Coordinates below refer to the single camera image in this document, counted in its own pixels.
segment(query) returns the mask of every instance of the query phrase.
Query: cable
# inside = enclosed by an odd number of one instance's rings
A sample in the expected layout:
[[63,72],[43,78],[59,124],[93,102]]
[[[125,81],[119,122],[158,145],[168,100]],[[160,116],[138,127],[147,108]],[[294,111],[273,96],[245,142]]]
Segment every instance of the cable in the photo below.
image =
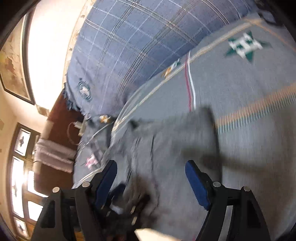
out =
[[72,145],[78,146],[79,143],[76,144],[76,143],[71,139],[71,137],[70,137],[70,125],[71,125],[71,124],[75,125],[76,122],[71,122],[71,123],[68,125],[68,128],[67,128],[67,136],[68,136],[68,140],[69,140],[69,142],[70,142]]

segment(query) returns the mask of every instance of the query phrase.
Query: fabric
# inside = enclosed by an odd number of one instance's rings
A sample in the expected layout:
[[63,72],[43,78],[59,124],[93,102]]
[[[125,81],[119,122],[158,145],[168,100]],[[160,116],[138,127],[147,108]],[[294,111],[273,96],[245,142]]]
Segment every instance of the fabric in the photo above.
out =
[[76,151],[49,140],[40,138],[36,143],[34,161],[39,161],[54,169],[71,173]]
[[124,136],[104,154],[102,162],[115,160],[113,188],[124,183],[123,200],[113,205],[129,211],[145,194],[150,195],[148,228],[179,238],[194,240],[206,216],[185,175],[185,164],[194,160],[213,181],[221,181],[216,132],[211,112],[196,112],[161,122],[133,122]]
[[113,122],[101,123],[99,117],[86,121],[85,132],[75,158],[73,188],[79,187],[89,175],[103,170],[101,159],[110,146],[112,127]]
[[[206,37],[166,77],[140,87],[115,122],[112,143],[131,120],[160,121],[210,106],[222,183],[252,189],[275,240],[296,222],[295,63],[288,30],[249,15]],[[230,216],[228,208],[220,240]]]
[[138,87],[254,9],[253,0],[96,1],[68,68],[68,107],[118,116]]

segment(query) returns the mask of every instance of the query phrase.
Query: gray blanket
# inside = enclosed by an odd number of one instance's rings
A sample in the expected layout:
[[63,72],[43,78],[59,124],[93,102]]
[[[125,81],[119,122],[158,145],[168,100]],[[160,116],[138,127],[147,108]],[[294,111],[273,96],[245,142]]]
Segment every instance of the gray blanket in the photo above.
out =
[[207,108],[161,122],[129,122],[102,162],[108,160],[118,165],[113,187],[126,185],[119,206],[129,212],[149,194],[143,220],[147,227],[182,240],[196,238],[207,212],[186,178],[185,163],[194,160],[213,181],[221,181],[216,132]]

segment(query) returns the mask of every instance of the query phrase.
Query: window frame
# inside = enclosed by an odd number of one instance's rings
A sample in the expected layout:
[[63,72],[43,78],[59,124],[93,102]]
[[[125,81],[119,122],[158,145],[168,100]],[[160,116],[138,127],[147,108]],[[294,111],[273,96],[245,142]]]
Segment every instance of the window frame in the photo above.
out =
[[[16,144],[17,137],[18,137],[18,134],[21,129],[24,129],[24,130],[29,131],[31,133],[25,156],[22,156],[15,151],[15,144]],[[42,197],[28,191],[28,173],[29,173],[29,171],[32,171],[32,167],[33,167],[34,160],[32,158],[32,152],[35,147],[36,136],[40,136],[40,133],[37,131],[34,131],[34,130],[32,130],[20,123],[17,123],[17,126],[15,128],[15,131],[14,131],[14,134],[13,134],[13,137],[11,140],[9,155],[8,155],[8,162],[7,162],[7,171],[6,171],[6,183],[7,183],[6,184],[7,190],[6,191],[7,192],[6,192],[6,194],[7,194],[7,202],[8,202],[8,209],[9,209],[8,211],[10,214],[10,218],[11,218],[13,229],[16,233],[16,236],[18,236],[24,240],[29,240],[32,236],[32,233],[30,233],[30,230],[27,228],[28,237],[22,236],[17,230],[17,227],[15,225],[15,221],[14,221],[14,217],[25,222],[26,226],[27,226],[27,223],[30,225],[35,225],[36,221],[29,218],[28,201],[32,201],[34,203],[42,205],[42,203],[41,203]],[[24,180],[26,180],[22,184],[22,205],[23,205],[24,218],[18,216],[16,213],[14,213],[13,206],[12,206],[11,184],[12,184],[13,157],[16,157],[16,158],[24,161],[23,173],[24,173]]]

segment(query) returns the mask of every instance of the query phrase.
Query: window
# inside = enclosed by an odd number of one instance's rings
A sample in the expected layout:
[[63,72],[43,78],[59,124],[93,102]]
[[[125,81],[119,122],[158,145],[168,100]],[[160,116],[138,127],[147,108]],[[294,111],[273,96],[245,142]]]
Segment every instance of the window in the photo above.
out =
[[34,189],[32,171],[35,144],[40,133],[18,124],[12,139],[7,179],[8,201],[15,231],[22,239],[30,239],[42,211],[46,195]]
[[19,135],[17,137],[17,141],[15,144],[15,151],[22,156],[25,156],[25,154],[26,154],[30,135],[31,135],[30,132],[28,132],[24,129],[21,129],[19,132]]
[[34,189],[34,172],[33,171],[29,171],[29,173],[28,173],[28,191],[31,193],[37,194],[40,197],[48,197],[42,193],[35,191],[35,189]]
[[23,237],[28,238],[28,231],[27,227],[24,221],[19,220],[18,218],[14,217],[15,225],[17,227],[17,231],[19,234],[21,234]]
[[28,209],[29,209],[29,217],[30,219],[37,221],[39,218],[39,215],[42,211],[42,206],[34,203],[32,201],[28,201]]
[[13,157],[11,174],[12,209],[19,217],[24,218],[22,208],[22,183],[24,181],[24,161]]

